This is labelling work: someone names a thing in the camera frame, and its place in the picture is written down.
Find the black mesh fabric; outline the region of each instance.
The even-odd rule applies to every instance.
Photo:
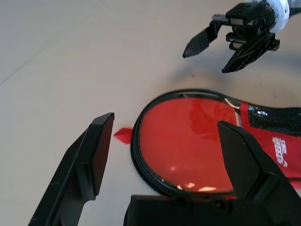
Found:
[[[272,132],[301,136],[301,108],[269,108],[249,105],[250,126]]]

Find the white table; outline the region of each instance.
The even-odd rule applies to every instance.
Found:
[[[222,74],[223,29],[194,59],[182,52],[214,13],[238,0],[4,0],[0,3],[0,225],[27,225],[64,152],[97,116],[133,126],[154,97],[207,88],[251,103],[301,106],[301,16],[281,48]],[[100,195],[80,226],[122,225],[132,194],[155,194],[129,146],[112,139]]]

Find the black lens ring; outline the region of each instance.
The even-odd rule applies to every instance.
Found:
[[[220,101],[223,103],[225,99],[239,105],[240,101],[228,97],[226,95],[220,94],[207,89],[181,89],[176,91],[171,91],[165,93],[154,100],[152,100],[140,113],[135,126],[133,128],[132,140],[131,140],[131,158],[140,177],[156,192],[168,195],[168,196],[197,196],[197,197],[210,197],[210,196],[233,196],[234,192],[222,192],[222,193],[201,193],[201,192],[187,192],[184,190],[178,189],[174,184],[167,181],[162,181],[162,178],[157,175],[146,163],[143,158],[141,149],[140,149],[140,128],[142,125],[143,118],[145,114],[154,106],[159,103],[162,103],[167,100],[178,99],[178,98],[206,98],[211,100]]]

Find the round lens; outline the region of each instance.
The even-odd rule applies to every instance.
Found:
[[[177,98],[153,106],[139,130],[146,164],[162,182],[180,190],[232,191],[219,140],[220,120],[236,124],[234,109],[218,100]]]

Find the robotic arm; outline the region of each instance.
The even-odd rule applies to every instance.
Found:
[[[247,0],[225,15],[215,14],[209,27],[188,43],[183,57],[200,54],[217,38],[222,25],[231,26],[232,32],[226,35],[226,41],[235,53],[222,72],[237,72],[268,50],[279,48],[276,33],[286,26],[290,17],[301,12],[298,6],[301,6],[300,0]]]

